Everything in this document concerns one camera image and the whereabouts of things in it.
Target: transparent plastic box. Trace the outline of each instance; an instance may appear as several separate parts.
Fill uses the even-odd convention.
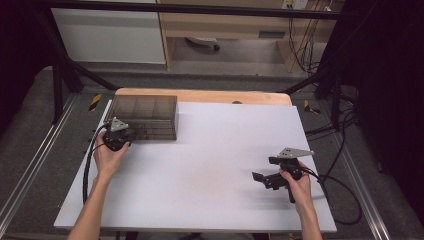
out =
[[[114,117],[129,125],[126,134],[136,140],[177,140],[177,96],[117,95],[105,122]]]

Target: black cable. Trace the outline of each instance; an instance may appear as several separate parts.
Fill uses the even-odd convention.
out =
[[[351,105],[355,105],[356,104],[357,99],[358,99],[358,88],[355,88],[355,95],[356,95],[355,98],[349,97],[346,94],[344,94],[343,91],[342,91],[342,89],[339,89],[339,90],[340,90],[340,99],[341,100],[344,100],[344,101],[348,102]],[[329,95],[332,96],[333,94],[334,94],[334,90],[331,89],[329,91]]]
[[[97,129],[96,133],[93,136],[93,139],[91,139],[90,150],[88,151],[88,154],[87,154],[87,159],[86,159],[85,168],[84,168],[84,176],[82,179],[82,201],[84,204],[88,198],[88,173],[90,172],[91,155],[93,154],[93,151],[94,151],[94,143],[96,142],[96,138],[99,135],[100,131],[106,127],[107,127],[107,124]]]
[[[347,112],[347,111],[354,111],[354,109],[346,109],[346,110],[343,111],[343,113]],[[356,118],[356,116],[352,117],[349,120],[345,120],[345,122],[350,122],[351,120],[353,120],[355,118]],[[332,126],[331,123],[327,123],[326,125],[324,125],[322,127],[319,127],[319,128],[313,129],[313,130],[305,131],[305,135],[306,135],[306,137],[310,137],[310,136],[313,136],[315,134],[322,133],[322,132],[332,130],[332,129],[334,129],[334,126]]]
[[[346,40],[344,42],[342,42],[339,47],[333,52],[333,54],[328,57],[324,62],[320,63],[321,67],[326,66],[327,64],[329,64],[329,62],[335,57],[337,56],[338,52],[341,51],[341,49],[345,48],[346,44],[357,34],[357,32],[359,32],[359,30],[361,29],[361,27],[365,24],[365,22],[368,20],[369,16],[371,15],[372,11],[377,7],[378,3],[380,3],[381,0],[376,0],[374,2],[374,5],[371,7],[371,9],[367,12],[367,14],[365,15],[365,17],[363,18],[363,20],[361,21],[361,23],[359,23],[359,25],[353,30],[352,34],[350,34]]]
[[[358,197],[356,197],[356,194],[353,192],[353,190],[352,189],[350,189],[346,184],[344,184],[342,181],[340,181],[340,180],[338,180],[337,178],[335,178],[335,177],[332,177],[332,176],[325,176],[325,175],[319,175],[319,177],[320,178],[328,178],[328,179],[330,179],[330,180],[333,180],[334,182],[336,182],[336,183],[338,183],[338,184],[340,184],[342,187],[344,187],[352,196],[353,196],[353,198],[354,198],[354,200],[355,200],[355,202],[356,202],[356,204],[358,205],[358,209],[359,209],[359,211],[358,211],[358,216],[356,217],[356,219],[355,220],[353,220],[353,221],[350,221],[350,222],[344,222],[344,221],[341,221],[341,220],[338,220],[338,219],[336,219],[336,218],[334,218],[334,221],[336,222],[336,223],[340,223],[340,224],[343,224],[343,225],[355,225],[355,224],[357,224],[359,221],[361,221],[361,218],[362,218],[362,208],[361,208],[361,203],[359,202],[359,199],[358,199]]]
[[[97,147],[95,147],[95,148],[94,148],[94,149],[90,152],[90,155],[91,155],[91,154],[93,154],[93,152],[94,152],[94,151],[96,151],[96,149],[97,149],[97,148],[99,148],[99,147],[101,147],[101,146],[103,146],[103,145],[105,145],[105,144],[104,144],[104,143],[102,143],[102,144],[98,145]]]
[[[312,30],[311,30],[311,33],[309,35],[309,38],[306,40],[306,45],[302,49],[301,63],[303,65],[303,68],[305,69],[305,72],[308,73],[309,75],[314,74],[314,72],[312,72],[312,70],[317,68],[317,66],[314,67],[314,68],[312,68],[311,66],[312,66],[312,57],[313,57],[313,51],[314,51],[313,39],[314,39],[315,31],[317,29],[318,22],[319,22],[319,20],[317,19],[313,23],[313,26],[311,27]]]
[[[345,123],[346,123],[346,118],[350,115],[354,113],[354,111],[349,112],[348,114],[346,114],[346,116],[343,119],[343,124],[342,124],[342,143],[340,144],[340,148],[339,151],[336,154],[336,157],[334,157],[333,163],[331,164],[330,168],[328,169],[327,173],[324,175],[324,179],[323,182],[325,182],[325,180],[327,180],[327,177],[330,175],[331,171],[333,170],[334,166],[337,163],[337,160],[339,159],[340,154],[342,153],[344,144],[345,144],[345,140],[346,140],[346,127],[345,127]]]
[[[345,125],[345,126],[344,126],[344,128],[346,129],[346,128],[348,128],[349,126],[351,126],[352,124],[354,124],[354,123],[355,123],[355,121],[352,121],[352,120],[355,120],[356,118],[357,118],[357,116],[354,116],[354,117],[350,118],[349,120],[346,120],[345,122],[340,122],[339,124],[346,124],[346,123],[347,123],[347,125]],[[311,134],[307,135],[306,137],[311,137],[311,136],[314,136],[314,135],[317,135],[317,134],[319,134],[319,133],[324,132],[324,130],[325,130],[325,131],[327,131],[327,130],[331,130],[331,129],[334,129],[334,127],[331,127],[331,128],[328,128],[328,129],[323,129],[322,131],[317,131],[317,132],[315,132],[315,133],[311,133]],[[313,139],[308,139],[308,142],[312,142],[312,141],[315,141],[315,140],[318,140],[318,139],[321,139],[321,138],[324,138],[324,137],[330,136],[331,134],[334,134],[334,133],[336,133],[336,132],[338,132],[338,131],[337,131],[337,130],[334,130],[334,131],[332,131],[332,132],[330,132],[330,133],[327,133],[327,134],[321,135],[321,136],[319,136],[319,137],[316,137],[316,138],[313,138]]]
[[[316,10],[317,7],[319,6],[319,2],[321,0],[318,0],[318,2],[315,5],[315,8],[313,10]],[[315,20],[315,22],[313,23],[311,29],[312,32],[310,33],[308,39],[306,40],[306,43],[309,43],[310,41],[312,41],[317,25],[318,25],[318,19]],[[299,65],[299,67],[301,68],[302,71],[308,73],[308,74],[313,74],[313,72],[311,71],[311,62],[312,62],[312,51],[313,51],[313,47],[309,47],[309,64],[306,64],[305,58],[306,58],[306,51],[308,50],[308,47],[306,44],[303,48],[299,49],[298,51],[296,51],[295,49],[295,45],[294,45],[294,40],[293,40],[293,35],[296,35],[296,29],[294,26],[294,22],[293,22],[293,18],[289,18],[289,47],[290,47],[290,51],[292,52],[297,64]]]
[[[358,209],[359,209],[359,211],[358,211],[358,216],[356,217],[356,219],[355,220],[353,220],[353,221],[350,221],[350,222],[344,222],[344,221],[341,221],[341,220],[338,220],[338,219],[336,219],[336,218],[334,218],[334,221],[335,222],[337,222],[337,223],[340,223],[340,224],[343,224],[343,225],[354,225],[354,224],[357,224],[359,221],[361,221],[361,218],[362,218],[362,208],[361,208],[361,204],[360,204],[360,202],[359,202],[359,199],[356,197],[356,194],[353,192],[353,190],[352,189],[350,189],[346,184],[344,184],[342,181],[340,181],[340,180],[338,180],[337,178],[334,178],[334,177],[332,177],[332,176],[325,176],[325,175],[317,175],[314,171],[312,171],[312,169],[310,169],[310,168],[307,168],[307,167],[302,167],[301,168],[302,169],[302,171],[303,172],[306,172],[306,173],[308,173],[309,175],[311,175],[311,176],[313,176],[313,177],[315,177],[316,179],[317,179],[317,182],[320,184],[320,186],[321,186],[321,188],[322,188],[322,190],[323,190],[323,192],[324,192],[324,196],[327,198],[327,201],[328,202],[330,202],[330,197],[329,197],[329,195],[328,195],[328,191],[327,191],[327,188],[325,187],[325,184],[324,184],[324,182],[322,181],[322,179],[323,178],[328,178],[328,179],[331,179],[331,180],[333,180],[334,182],[336,182],[336,183],[338,183],[338,184],[340,184],[342,187],[344,187],[352,196],[353,196],[353,198],[354,198],[354,200],[355,200],[355,202],[356,202],[356,204],[358,205]]]

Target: wooden tabletop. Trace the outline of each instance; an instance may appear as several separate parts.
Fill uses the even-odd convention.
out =
[[[205,91],[185,89],[121,88],[115,95],[174,95],[179,102],[215,102],[291,106],[287,94],[256,91]]]

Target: human hand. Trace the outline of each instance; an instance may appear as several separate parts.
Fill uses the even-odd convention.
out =
[[[306,167],[301,161],[299,161],[300,167]],[[290,190],[292,191],[293,197],[296,200],[296,210],[299,212],[299,208],[303,206],[310,206],[312,204],[312,193],[311,193],[311,180],[309,174],[303,173],[299,180],[293,179],[289,172],[284,171],[280,168],[280,174],[290,184]]]
[[[96,139],[94,159],[97,165],[97,178],[109,181],[121,164],[122,157],[128,150],[129,142],[126,142],[119,151],[112,151],[103,142],[105,132],[101,132]]]

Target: white board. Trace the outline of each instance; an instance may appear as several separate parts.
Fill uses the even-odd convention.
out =
[[[101,226],[170,232],[301,230],[284,188],[265,189],[252,172],[285,147],[309,150],[296,107],[179,102],[177,141],[132,143],[107,192]],[[311,156],[299,158],[316,172]],[[71,228],[82,208],[85,162],[54,226]],[[96,175],[94,162],[90,184]],[[336,227],[322,189],[312,181],[320,228]]]

